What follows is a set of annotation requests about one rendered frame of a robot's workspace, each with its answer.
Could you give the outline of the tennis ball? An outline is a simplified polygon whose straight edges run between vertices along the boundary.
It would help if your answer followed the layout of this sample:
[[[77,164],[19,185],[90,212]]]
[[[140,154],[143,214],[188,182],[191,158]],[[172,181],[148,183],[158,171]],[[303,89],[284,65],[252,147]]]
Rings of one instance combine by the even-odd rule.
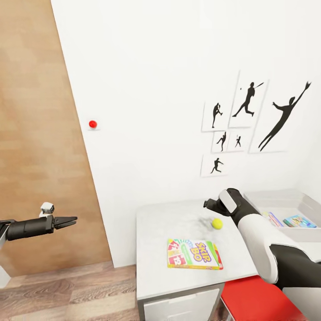
[[[222,227],[223,227],[223,223],[220,219],[218,218],[215,218],[213,221],[212,221],[212,225],[215,229],[217,230],[220,230]]]

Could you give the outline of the board game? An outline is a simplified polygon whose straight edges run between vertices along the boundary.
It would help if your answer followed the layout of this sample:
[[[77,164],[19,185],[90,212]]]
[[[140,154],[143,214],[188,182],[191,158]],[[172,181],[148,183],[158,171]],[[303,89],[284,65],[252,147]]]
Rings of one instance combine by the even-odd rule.
[[[284,227],[282,223],[274,216],[271,212],[261,212],[261,215],[268,220],[275,228],[277,227]]]
[[[167,267],[223,270],[215,244],[210,240],[167,240]]]
[[[295,228],[316,228],[317,226],[311,223],[309,220],[305,219],[301,215],[293,216],[290,218],[286,218],[284,223],[289,225],[290,227]]]

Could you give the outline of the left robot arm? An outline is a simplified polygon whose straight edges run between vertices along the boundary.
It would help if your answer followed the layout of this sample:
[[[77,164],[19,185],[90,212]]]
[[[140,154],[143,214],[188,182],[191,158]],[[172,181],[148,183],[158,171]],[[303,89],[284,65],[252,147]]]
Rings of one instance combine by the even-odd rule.
[[[45,202],[39,218],[17,222],[15,219],[0,220],[0,249],[5,242],[54,233],[67,226],[76,224],[78,217],[53,217],[54,205]]]

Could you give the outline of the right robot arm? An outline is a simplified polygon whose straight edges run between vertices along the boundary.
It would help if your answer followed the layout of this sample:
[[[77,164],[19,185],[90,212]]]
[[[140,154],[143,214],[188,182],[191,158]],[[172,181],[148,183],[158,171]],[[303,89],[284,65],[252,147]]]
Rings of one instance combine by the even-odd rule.
[[[321,321],[321,264],[266,220],[236,189],[203,207],[231,216],[260,277],[277,286],[309,321]]]

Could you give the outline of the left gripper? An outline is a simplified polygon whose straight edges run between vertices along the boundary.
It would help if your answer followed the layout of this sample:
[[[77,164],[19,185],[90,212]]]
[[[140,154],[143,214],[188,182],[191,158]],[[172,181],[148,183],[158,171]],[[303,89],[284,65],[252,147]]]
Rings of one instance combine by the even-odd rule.
[[[23,236],[29,238],[51,234],[54,233],[54,229],[58,230],[76,224],[76,219],[78,217],[53,217],[53,215],[48,215],[44,218],[26,220]]]

